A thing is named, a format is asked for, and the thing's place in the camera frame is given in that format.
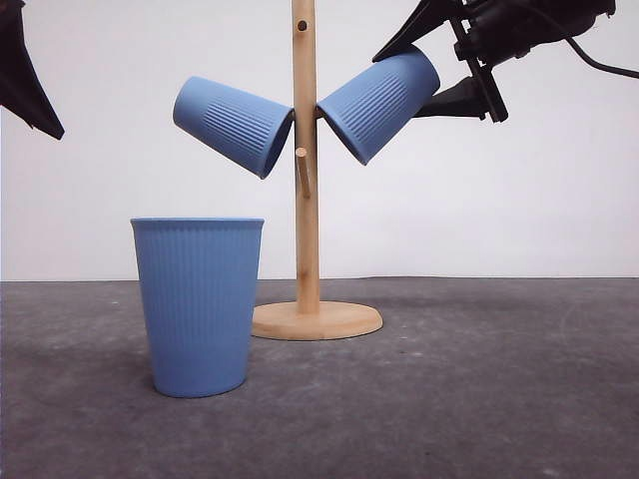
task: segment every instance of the hanging cup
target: hanging cup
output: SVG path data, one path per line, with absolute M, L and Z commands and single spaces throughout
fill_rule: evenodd
M 373 64 L 318 103 L 350 152 L 366 165 L 439 88 L 416 47 Z
M 293 109 L 221 83 L 192 77 L 173 121 L 229 160 L 266 178 L 287 140 Z

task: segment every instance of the black cable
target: black cable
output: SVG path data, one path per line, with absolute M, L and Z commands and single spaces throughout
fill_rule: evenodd
M 579 55 L 579 57 L 590 65 L 592 68 L 596 68 L 597 70 L 601 70 L 603 72 L 612 73 L 614 75 L 621 75 L 624 77 L 636 78 L 639 79 L 639 72 L 635 72 L 634 70 L 627 70 L 625 68 L 611 67 L 610 65 L 604 65 L 603 63 L 599 63 L 596 60 L 593 60 L 583 49 L 579 46 L 579 44 L 575 41 L 574 38 L 563 28 L 563 26 L 557 22 L 554 18 L 549 16 L 547 13 L 539 10 L 538 8 L 532 7 L 530 5 L 526 5 L 524 3 L 520 3 L 517 0 L 500 0 L 505 3 L 509 3 L 510 5 L 514 5 L 519 8 L 523 8 L 524 10 L 528 10 L 531 13 L 534 13 L 539 18 L 543 19 L 547 24 L 552 26 L 555 30 L 557 30 L 563 39 L 568 42 L 568 44 L 572 47 L 572 49 Z

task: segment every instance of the wooden peg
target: wooden peg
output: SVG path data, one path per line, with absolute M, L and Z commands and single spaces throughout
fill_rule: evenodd
M 307 149 L 299 147 L 296 149 L 296 160 L 298 160 L 298 175 L 302 186 L 304 198 L 311 197 L 311 182 L 309 180 L 309 165 L 307 164 Z

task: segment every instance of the blue cup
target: blue cup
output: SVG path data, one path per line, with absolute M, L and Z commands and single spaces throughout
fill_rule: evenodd
M 318 103 L 350 152 L 366 165 L 439 89 L 416 47 L 373 64 Z
M 242 90 L 192 77 L 182 87 L 173 121 L 228 159 L 266 178 L 293 122 L 293 109 Z
M 133 219 L 156 389 L 229 391 L 247 375 L 264 220 Z

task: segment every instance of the white wall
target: white wall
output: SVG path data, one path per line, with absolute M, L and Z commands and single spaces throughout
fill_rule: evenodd
M 319 0 L 319 97 L 366 68 L 416 0 Z M 639 68 L 639 4 L 580 37 Z M 259 216 L 261 277 L 293 277 L 293 139 L 260 181 L 176 128 L 202 75 L 291 104 L 290 2 L 30 0 L 28 48 L 67 134 L 3 112 L 5 280 L 137 276 L 129 218 Z M 447 26 L 418 42 L 448 87 Z M 323 277 L 639 275 L 639 82 L 539 47 L 495 76 L 511 118 L 409 123 L 363 168 L 319 126 Z

